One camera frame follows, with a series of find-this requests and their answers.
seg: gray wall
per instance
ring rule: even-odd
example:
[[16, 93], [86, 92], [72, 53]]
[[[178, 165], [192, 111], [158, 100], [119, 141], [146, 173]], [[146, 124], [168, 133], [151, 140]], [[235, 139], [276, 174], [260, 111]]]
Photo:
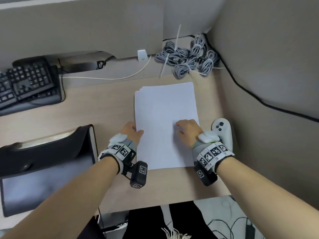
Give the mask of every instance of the gray wall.
[[[319, 0], [228, 0], [209, 40], [265, 102], [319, 118]], [[262, 106], [219, 72], [238, 158], [319, 208], [319, 124]]]

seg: desk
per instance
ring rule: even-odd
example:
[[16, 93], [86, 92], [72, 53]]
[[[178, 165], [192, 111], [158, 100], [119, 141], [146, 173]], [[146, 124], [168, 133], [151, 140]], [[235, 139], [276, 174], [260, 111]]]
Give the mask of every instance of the desk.
[[[216, 82], [213, 75], [202, 77], [192, 73], [182, 80], [170, 75], [69, 88], [66, 100], [60, 104], [0, 117], [0, 147], [93, 124], [100, 152], [127, 121], [134, 120], [134, 93], [142, 86], [190, 81], [194, 83], [199, 123], [204, 130], [210, 129], [213, 120], [223, 116]], [[131, 188], [129, 181], [118, 175], [100, 209], [101, 213], [109, 213], [229, 194], [220, 179], [204, 186], [192, 167], [156, 169], [149, 170], [146, 186], [139, 190]]]

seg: wrist tracker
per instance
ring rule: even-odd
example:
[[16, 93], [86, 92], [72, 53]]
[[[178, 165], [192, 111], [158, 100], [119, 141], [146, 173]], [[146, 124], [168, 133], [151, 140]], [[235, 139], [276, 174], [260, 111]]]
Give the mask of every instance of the wrist tracker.
[[127, 138], [127, 135], [117, 134], [110, 139], [108, 147], [103, 150], [98, 160], [104, 157], [113, 157], [119, 167], [118, 173], [121, 173], [127, 177], [127, 173], [132, 173], [130, 185], [133, 188], [140, 189], [146, 184], [147, 176], [147, 163], [138, 161], [135, 164], [132, 160], [136, 156], [136, 145], [135, 143]]
[[222, 160], [234, 156], [214, 131], [205, 131], [193, 145], [194, 170], [202, 183], [209, 186], [217, 181], [216, 169]]

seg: black keyboard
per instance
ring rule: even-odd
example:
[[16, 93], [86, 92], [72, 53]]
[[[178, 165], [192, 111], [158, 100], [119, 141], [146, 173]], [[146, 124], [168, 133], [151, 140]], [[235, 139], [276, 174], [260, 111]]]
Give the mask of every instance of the black keyboard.
[[19, 84], [19, 82], [12, 82], [10, 83], [10, 86], [8, 86], [8, 84], [6, 83], [6, 81], [8, 81], [8, 76], [2, 76], [0, 78], [0, 97], [6, 96], [7, 100], [4, 99], [1, 103], [0, 103], [0, 116], [5, 116], [11, 113], [15, 113], [15, 112], [21, 112], [21, 111], [25, 111], [28, 109], [33, 109], [33, 108], [37, 108], [40, 106], [44, 106], [44, 105], [52, 105], [52, 104], [57, 104], [62, 102], [62, 94], [61, 94], [61, 89], [60, 89], [60, 79], [59, 79], [59, 74], [58, 74], [58, 69], [56, 66], [47, 66], [46, 68], [47, 73], [49, 74], [49, 76], [47, 75], [42, 75], [41, 73], [41, 77], [37, 76], [37, 81], [35, 83], [39, 83], [42, 82], [42, 80], [44, 79], [44, 76], [49, 77], [48, 81], [49, 81], [49, 86], [40, 86], [40, 89], [33, 89], [31, 90], [31, 92], [26, 93], [25, 92], [25, 88], [23, 90], [23, 92], [19, 91], [19, 96], [16, 95], [16, 92], [14, 90], [14, 88], [12, 87], [17, 87], [16, 84]]
[[8, 69], [0, 74], [0, 109], [53, 87], [44, 62]]

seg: white paper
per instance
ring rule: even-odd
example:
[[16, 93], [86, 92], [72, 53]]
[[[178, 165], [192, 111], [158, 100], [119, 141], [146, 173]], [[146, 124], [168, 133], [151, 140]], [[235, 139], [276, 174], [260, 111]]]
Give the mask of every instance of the white paper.
[[135, 92], [135, 122], [144, 130], [138, 145], [138, 160], [148, 169], [194, 166], [191, 149], [179, 139], [175, 123], [194, 119], [198, 124], [192, 82], [142, 87]]

